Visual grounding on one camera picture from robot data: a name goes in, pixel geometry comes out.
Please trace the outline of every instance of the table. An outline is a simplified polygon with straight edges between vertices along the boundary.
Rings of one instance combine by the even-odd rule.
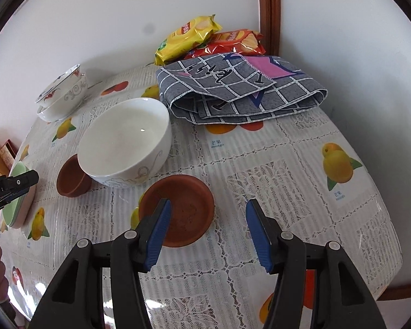
[[[156,84],[156,70],[152,65],[129,70],[91,87],[70,116],[73,127],[66,135],[57,137],[63,121],[47,124],[38,119],[21,145],[16,159],[35,169],[40,181],[24,226],[1,226],[0,246],[10,298],[24,315],[32,317],[49,281],[79,239],[98,243],[116,238],[130,228],[132,211],[146,189],[179,173],[191,174],[210,187],[215,217],[202,238],[182,248],[163,247],[157,264],[140,275],[155,328],[262,326],[259,309],[273,292],[276,276],[260,266],[247,229],[244,208],[252,198],[282,229],[303,241],[338,241],[373,296],[385,290],[402,263],[397,235],[365,167],[354,169],[348,182],[329,190],[323,145],[335,143],[361,161],[319,108],[227,129],[194,126],[172,117],[172,148],[152,179],[127,189],[93,182],[78,198],[60,196],[58,172],[77,153],[86,128],[111,106],[140,97],[147,86]],[[125,81],[125,89],[104,92],[118,83],[125,86]],[[35,216],[44,216],[46,236],[28,239]],[[103,306],[105,321],[114,326],[109,276],[105,270]],[[303,308],[303,325],[308,319],[310,310]]]

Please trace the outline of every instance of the large white bowl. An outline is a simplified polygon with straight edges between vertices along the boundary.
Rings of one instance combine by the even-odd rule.
[[[65,73],[62,73],[58,78],[55,79],[44,91],[38,95],[36,104],[47,108],[52,105],[56,100],[62,98],[73,85],[75,85],[81,78],[81,73],[79,71],[80,65],[77,64],[71,67]]]
[[[119,103],[85,131],[78,147],[82,170],[95,181],[126,188],[154,176],[172,143],[169,112],[153,98]]]
[[[47,108],[40,106],[37,116],[47,122],[63,120],[69,116],[81,104],[82,98],[87,91],[87,76],[83,74],[78,82],[70,90],[62,95]]]

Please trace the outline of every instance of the gray checkered cloth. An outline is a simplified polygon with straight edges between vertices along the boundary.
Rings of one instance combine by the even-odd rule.
[[[160,100],[193,124],[246,124],[318,106],[327,90],[276,56],[214,54],[156,72]]]

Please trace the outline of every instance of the wall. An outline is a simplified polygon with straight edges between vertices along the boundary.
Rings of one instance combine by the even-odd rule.
[[[259,29],[259,0],[27,0],[0,33],[0,145],[18,145],[38,94],[81,63],[90,84],[153,61],[160,42],[198,15],[225,30]]]
[[[281,21],[281,55],[329,89],[322,108],[391,215],[403,252],[392,285],[410,283],[411,23],[393,0],[282,0]]]

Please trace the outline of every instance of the brown clay pot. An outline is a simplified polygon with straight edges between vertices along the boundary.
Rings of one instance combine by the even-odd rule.
[[[92,179],[79,166],[77,154],[64,163],[56,180],[58,193],[69,198],[86,193],[91,185]]]
[[[154,183],[141,199],[139,219],[151,215],[162,198],[169,199],[172,205],[164,246],[189,245],[207,231],[213,220],[215,203],[210,189],[198,178],[176,174]]]

